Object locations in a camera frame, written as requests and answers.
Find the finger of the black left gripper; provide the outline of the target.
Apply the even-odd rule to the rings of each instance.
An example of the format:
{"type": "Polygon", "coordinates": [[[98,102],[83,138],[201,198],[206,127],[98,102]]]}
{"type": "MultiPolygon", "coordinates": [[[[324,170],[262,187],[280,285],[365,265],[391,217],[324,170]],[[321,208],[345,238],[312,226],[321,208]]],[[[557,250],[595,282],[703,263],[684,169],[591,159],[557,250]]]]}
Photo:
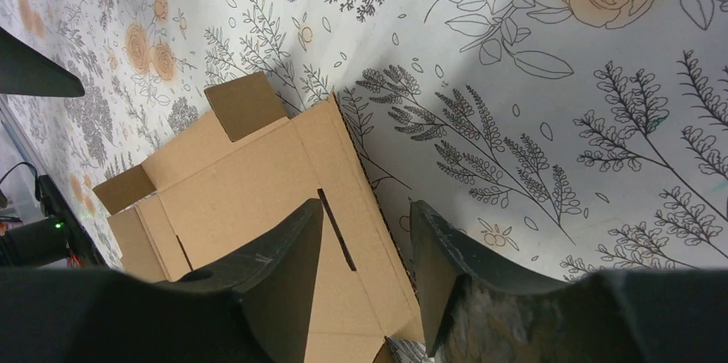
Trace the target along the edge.
{"type": "Polygon", "coordinates": [[[1,29],[1,94],[78,98],[81,80],[1,29]]]}

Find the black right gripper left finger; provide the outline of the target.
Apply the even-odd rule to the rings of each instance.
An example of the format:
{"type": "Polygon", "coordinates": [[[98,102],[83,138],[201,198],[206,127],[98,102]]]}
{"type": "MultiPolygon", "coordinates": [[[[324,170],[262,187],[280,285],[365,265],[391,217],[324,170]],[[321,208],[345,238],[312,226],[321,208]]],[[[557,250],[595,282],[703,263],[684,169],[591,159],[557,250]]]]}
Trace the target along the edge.
{"type": "Polygon", "coordinates": [[[306,200],[277,226],[224,257],[162,284],[171,313],[162,362],[302,362],[323,229],[306,200]]]}

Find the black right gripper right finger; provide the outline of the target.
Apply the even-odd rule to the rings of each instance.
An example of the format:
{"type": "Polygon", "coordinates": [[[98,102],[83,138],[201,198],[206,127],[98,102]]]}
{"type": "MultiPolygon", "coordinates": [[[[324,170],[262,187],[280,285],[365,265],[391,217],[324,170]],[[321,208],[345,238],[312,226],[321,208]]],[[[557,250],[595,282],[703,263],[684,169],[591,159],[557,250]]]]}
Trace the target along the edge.
{"type": "Polygon", "coordinates": [[[477,243],[423,200],[410,205],[410,241],[416,294],[428,356],[434,357],[454,323],[452,309],[468,281],[498,293],[535,294],[565,287],[564,281],[527,269],[477,243]]]}

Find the brown cardboard box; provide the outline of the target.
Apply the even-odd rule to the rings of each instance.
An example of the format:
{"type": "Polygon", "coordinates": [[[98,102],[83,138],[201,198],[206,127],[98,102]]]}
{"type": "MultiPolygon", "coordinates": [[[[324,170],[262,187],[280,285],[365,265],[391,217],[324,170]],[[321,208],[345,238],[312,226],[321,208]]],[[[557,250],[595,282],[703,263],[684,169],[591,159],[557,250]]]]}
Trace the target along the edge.
{"type": "Polygon", "coordinates": [[[142,163],[96,185],[124,269],[177,281],[316,198],[312,288],[256,310],[278,361],[374,362],[389,338],[424,339],[420,308],[337,103],[290,118],[265,74],[207,88],[210,111],[142,163]]]}

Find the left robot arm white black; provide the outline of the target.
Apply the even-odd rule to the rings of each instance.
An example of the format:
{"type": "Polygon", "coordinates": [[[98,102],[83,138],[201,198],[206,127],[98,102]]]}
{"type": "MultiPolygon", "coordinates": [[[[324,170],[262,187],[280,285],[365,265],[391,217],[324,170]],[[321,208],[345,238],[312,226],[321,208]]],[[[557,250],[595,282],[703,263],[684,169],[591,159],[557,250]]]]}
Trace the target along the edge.
{"type": "MultiPolygon", "coordinates": [[[[5,29],[1,30],[1,93],[31,97],[77,98],[85,95],[81,80],[35,51],[5,29]]],[[[72,256],[72,232],[64,210],[53,202],[58,189],[32,163],[22,161],[33,176],[33,196],[44,218],[13,228],[1,237],[1,265],[40,267],[72,256]]]]}

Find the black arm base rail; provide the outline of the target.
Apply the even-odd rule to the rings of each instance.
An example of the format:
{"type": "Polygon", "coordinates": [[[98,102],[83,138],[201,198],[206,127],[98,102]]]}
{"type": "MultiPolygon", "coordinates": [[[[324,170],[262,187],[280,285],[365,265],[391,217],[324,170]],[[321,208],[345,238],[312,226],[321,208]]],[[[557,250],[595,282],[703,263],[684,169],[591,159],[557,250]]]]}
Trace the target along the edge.
{"type": "Polygon", "coordinates": [[[67,264],[70,267],[108,267],[88,232],[77,220],[73,210],[64,199],[51,177],[41,174],[36,181],[36,197],[43,214],[52,218],[56,229],[65,237],[67,264]]]}

